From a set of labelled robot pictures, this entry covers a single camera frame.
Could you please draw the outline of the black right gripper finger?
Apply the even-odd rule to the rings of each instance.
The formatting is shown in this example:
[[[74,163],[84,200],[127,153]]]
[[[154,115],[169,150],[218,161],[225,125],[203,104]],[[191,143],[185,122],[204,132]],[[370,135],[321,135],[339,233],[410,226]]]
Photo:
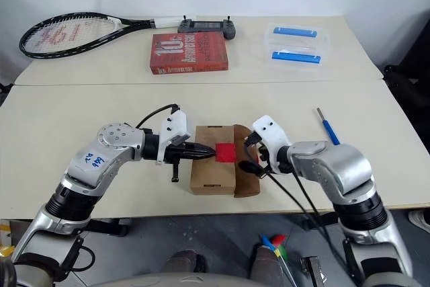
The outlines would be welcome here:
[[[254,164],[251,161],[240,161],[238,166],[245,173],[261,176],[261,167],[258,164]]]

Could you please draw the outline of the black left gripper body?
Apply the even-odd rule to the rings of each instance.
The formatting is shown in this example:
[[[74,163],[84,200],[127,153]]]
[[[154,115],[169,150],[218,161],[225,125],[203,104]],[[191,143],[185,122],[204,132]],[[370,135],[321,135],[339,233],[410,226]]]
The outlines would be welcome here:
[[[169,145],[165,150],[164,162],[172,164],[173,175],[171,181],[176,183],[179,181],[179,163],[185,151],[185,143],[180,145]]]

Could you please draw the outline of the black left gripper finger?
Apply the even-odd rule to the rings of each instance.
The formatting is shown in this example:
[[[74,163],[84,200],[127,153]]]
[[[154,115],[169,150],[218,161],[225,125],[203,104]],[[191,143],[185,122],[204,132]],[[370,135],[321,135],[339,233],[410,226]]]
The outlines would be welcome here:
[[[190,159],[190,160],[208,159],[213,156],[214,156],[214,153],[205,153],[205,152],[190,152],[190,153],[183,154],[184,159]]]
[[[215,155],[216,151],[206,145],[194,142],[185,142],[184,149],[188,155]]]

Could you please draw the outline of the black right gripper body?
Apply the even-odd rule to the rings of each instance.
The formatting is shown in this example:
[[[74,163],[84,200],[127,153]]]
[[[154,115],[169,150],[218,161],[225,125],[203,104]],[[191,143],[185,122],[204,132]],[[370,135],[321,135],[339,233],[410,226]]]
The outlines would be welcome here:
[[[269,161],[269,151],[267,150],[267,147],[263,144],[260,144],[258,146],[257,151],[260,160],[260,170],[257,172],[257,175],[266,176],[268,174],[272,174],[273,169],[271,168],[271,164]]]

